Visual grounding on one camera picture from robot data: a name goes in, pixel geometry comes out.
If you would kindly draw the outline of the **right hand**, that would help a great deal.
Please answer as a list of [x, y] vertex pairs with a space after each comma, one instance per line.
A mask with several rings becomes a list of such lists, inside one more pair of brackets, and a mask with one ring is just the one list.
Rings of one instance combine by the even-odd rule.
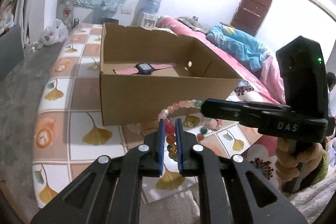
[[303, 190], [320, 182], [326, 176], [326, 154], [321, 143], [313, 143], [305, 151], [293, 156], [289, 152], [289, 142], [277, 138], [276, 156], [276, 174], [282, 184], [302, 175], [299, 190]]

